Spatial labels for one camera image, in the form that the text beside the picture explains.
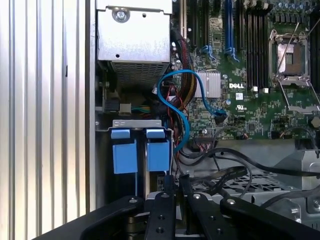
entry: cpu socket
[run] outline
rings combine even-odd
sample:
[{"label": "cpu socket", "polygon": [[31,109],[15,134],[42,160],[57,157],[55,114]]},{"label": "cpu socket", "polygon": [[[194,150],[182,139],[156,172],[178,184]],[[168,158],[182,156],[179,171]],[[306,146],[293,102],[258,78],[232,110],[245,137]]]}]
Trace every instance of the cpu socket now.
[{"label": "cpu socket", "polygon": [[279,76],[309,76],[308,42],[305,33],[295,34],[289,44],[290,38],[290,33],[277,34],[276,30],[271,32],[269,39],[269,72],[271,79],[275,78],[278,68],[277,78]]},{"label": "cpu socket", "polygon": [[[297,111],[301,114],[320,111],[319,98],[310,82],[308,41],[303,31],[294,35],[292,33],[278,34],[276,30],[271,31],[269,76],[272,86],[281,89],[289,111]],[[292,87],[298,92],[309,91],[313,97],[312,102],[302,106],[297,101],[292,101],[295,99],[292,96],[293,91],[290,90]]]}]

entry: ribbed metal panel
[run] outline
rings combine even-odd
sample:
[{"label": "ribbed metal panel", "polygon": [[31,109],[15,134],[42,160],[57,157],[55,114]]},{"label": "ribbed metal panel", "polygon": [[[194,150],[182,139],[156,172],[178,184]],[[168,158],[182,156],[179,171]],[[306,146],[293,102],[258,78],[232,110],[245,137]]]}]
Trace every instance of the ribbed metal panel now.
[{"label": "ribbed metal panel", "polygon": [[161,78],[169,63],[139,63],[139,62],[111,62],[114,70],[117,72],[119,81],[126,87],[142,85],[152,88],[157,80]]},{"label": "ribbed metal panel", "polygon": [[85,10],[85,0],[1,0],[1,240],[86,213]]}]

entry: green circuit board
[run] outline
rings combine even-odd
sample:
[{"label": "green circuit board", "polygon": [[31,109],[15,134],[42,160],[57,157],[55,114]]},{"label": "green circuit board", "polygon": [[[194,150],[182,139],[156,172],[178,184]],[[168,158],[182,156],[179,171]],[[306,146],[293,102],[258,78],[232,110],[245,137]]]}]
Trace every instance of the green circuit board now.
[{"label": "green circuit board", "polygon": [[[272,1],[274,6],[278,6],[278,1]],[[292,34],[296,28],[294,22],[276,22],[275,14],[281,17],[282,9],[273,8],[268,14],[268,35],[272,30],[279,34]],[[193,99],[187,109],[190,123],[190,139],[195,136],[205,134],[212,135],[217,130],[225,126],[234,126],[248,133],[250,139],[271,139],[271,132],[283,132],[291,127],[304,127],[315,132],[315,129],[309,127],[308,122],[318,114],[303,114],[288,109],[284,93],[279,86],[273,87],[270,84],[268,93],[252,92],[247,89],[247,51],[237,50],[236,57],[239,62],[226,56],[225,48],[225,26],[224,26],[224,1],[221,3],[221,10],[218,14],[209,18],[209,41],[213,48],[213,55],[216,60],[211,60],[207,55],[199,53],[193,49],[191,57],[195,71],[217,71],[221,76],[221,97],[207,99],[211,106],[223,108],[227,111],[227,119],[216,124],[214,117],[206,110],[200,98]],[[238,41],[236,25],[234,25],[234,42]],[[307,33],[309,28],[308,16],[305,16],[305,22],[301,23],[296,33]],[[230,83],[240,84],[243,88],[230,88]],[[317,98],[313,96],[311,88],[288,87],[284,89],[290,104],[305,108],[307,106],[317,105]],[[234,139],[234,131],[226,131],[221,138]],[[305,138],[305,133],[293,133],[292,138]]]}]

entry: blue drive carrier handle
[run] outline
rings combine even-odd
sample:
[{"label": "blue drive carrier handle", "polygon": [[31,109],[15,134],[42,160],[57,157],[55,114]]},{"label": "blue drive carrier handle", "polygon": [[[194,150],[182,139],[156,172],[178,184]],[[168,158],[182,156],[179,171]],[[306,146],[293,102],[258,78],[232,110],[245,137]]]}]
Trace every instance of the blue drive carrier handle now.
[{"label": "blue drive carrier handle", "polygon": [[128,174],[138,172],[137,140],[131,137],[130,129],[112,129],[113,172]]},{"label": "blue drive carrier handle", "polygon": [[162,128],[146,129],[146,151],[149,172],[168,171],[170,167],[170,142]]}]

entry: dell logo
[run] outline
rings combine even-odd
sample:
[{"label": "dell logo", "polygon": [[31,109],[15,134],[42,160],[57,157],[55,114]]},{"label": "dell logo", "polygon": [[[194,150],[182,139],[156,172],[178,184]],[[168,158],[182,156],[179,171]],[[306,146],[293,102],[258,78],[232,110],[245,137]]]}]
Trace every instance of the dell logo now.
[{"label": "dell logo", "polygon": [[244,85],[242,83],[229,83],[230,89],[244,89]]}]

